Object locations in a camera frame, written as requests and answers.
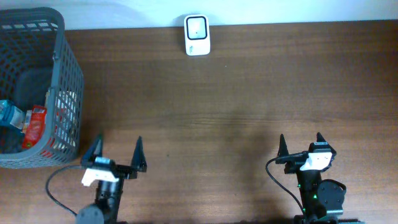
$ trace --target wood grain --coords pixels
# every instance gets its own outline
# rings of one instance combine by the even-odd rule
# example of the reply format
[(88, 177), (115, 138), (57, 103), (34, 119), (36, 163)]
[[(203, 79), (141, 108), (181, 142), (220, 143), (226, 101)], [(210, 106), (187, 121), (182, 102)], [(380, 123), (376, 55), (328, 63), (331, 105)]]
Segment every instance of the wood grain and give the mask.
[[(102, 131), (105, 156), (128, 164), (144, 138), (149, 168), (125, 183), (120, 220), (281, 223), (300, 211), (265, 163), (280, 133), (299, 152), (318, 131), (338, 153), (323, 178), (347, 185), (344, 217), (398, 220), (397, 21), (211, 27), (203, 57), (185, 55), (182, 28), (66, 35), (85, 75), (81, 153)], [(0, 223), (74, 223), (45, 196), (55, 169), (0, 169)], [(95, 195), (82, 174), (51, 184), (74, 210)]]

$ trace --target white device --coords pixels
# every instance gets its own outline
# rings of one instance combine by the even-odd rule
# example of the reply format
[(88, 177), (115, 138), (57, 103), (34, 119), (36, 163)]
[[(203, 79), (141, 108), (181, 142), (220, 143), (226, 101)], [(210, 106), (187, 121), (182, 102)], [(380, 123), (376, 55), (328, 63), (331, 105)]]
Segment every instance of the white device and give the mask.
[[(95, 162), (100, 163), (100, 164), (109, 164), (111, 162), (111, 160), (108, 158), (105, 158), (105, 157), (96, 157)], [(81, 180), (81, 183), (84, 186), (89, 187), (91, 185), (91, 183), (93, 183), (95, 180), (117, 182), (117, 181), (119, 181), (119, 178), (116, 178), (113, 175), (113, 173), (108, 170), (87, 168), (86, 172), (83, 176), (83, 179)]]
[(300, 167), (300, 170), (323, 170), (329, 165), (330, 160), (331, 152), (308, 153), (308, 158), (305, 164)]
[(191, 15), (184, 19), (185, 51), (189, 56), (210, 53), (209, 21), (205, 15)]

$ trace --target black cable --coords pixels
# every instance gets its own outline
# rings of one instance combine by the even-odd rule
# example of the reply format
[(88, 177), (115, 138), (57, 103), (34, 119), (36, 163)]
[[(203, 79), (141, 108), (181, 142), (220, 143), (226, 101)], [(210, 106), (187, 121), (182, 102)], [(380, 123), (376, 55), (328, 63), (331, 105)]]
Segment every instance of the black cable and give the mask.
[(267, 164), (266, 164), (266, 171), (267, 171), (267, 174), (269, 175), (269, 177), (270, 177), (279, 187), (281, 187), (282, 189), (284, 189), (288, 194), (290, 194), (290, 196), (292, 196), (292, 197), (294, 198), (294, 200), (297, 202), (298, 206), (300, 207), (301, 212), (302, 212), (303, 215), (304, 215), (304, 219), (306, 219), (306, 215), (305, 215), (305, 212), (304, 212), (304, 208), (303, 208), (303, 206), (301, 205), (300, 201), (297, 199), (297, 197), (296, 197), (291, 191), (287, 190), (287, 188), (285, 188), (281, 183), (279, 183), (278, 180), (276, 180), (275, 177), (272, 176), (271, 173), (270, 173), (269, 170), (268, 170), (268, 165), (269, 165), (271, 162), (274, 162), (275, 160), (280, 159), (280, 158), (282, 158), (282, 157), (276, 157), (276, 158), (273, 158), (273, 159), (271, 159), (270, 161), (267, 162)]
[(51, 180), (53, 177), (55, 177), (57, 174), (59, 174), (59, 173), (65, 171), (65, 170), (68, 170), (68, 169), (82, 169), (82, 167), (79, 166), (79, 165), (71, 165), (71, 166), (66, 166), (66, 167), (63, 167), (63, 168), (61, 168), (61, 169), (56, 170), (56, 171), (55, 171), (54, 173), (52, 173), (52, 174), (50, 175), (50, 177), (47, 179), (47, 181), (46, 181), (46, 183), (45, 183), (45, 191), (46, 191), (47, 195), (51, 198), (51, 200), (53, 200), (57, 205), (61, 206), (61, 207), (62, 207), (63, 209), (65, 209), (65, 210), (67, 210), (67, 211), (70, 212), (72, 215), (77, 216), (76, 212), (74, 212), (72, 209), (66, 207), (64, 204), (62, 204), (62, 203), (59, 202), (57, 199), (55, 199), (55, 197), (50, 193), (50, 190), (49, 190), (49, 183), (50, 183), (50, 180)]

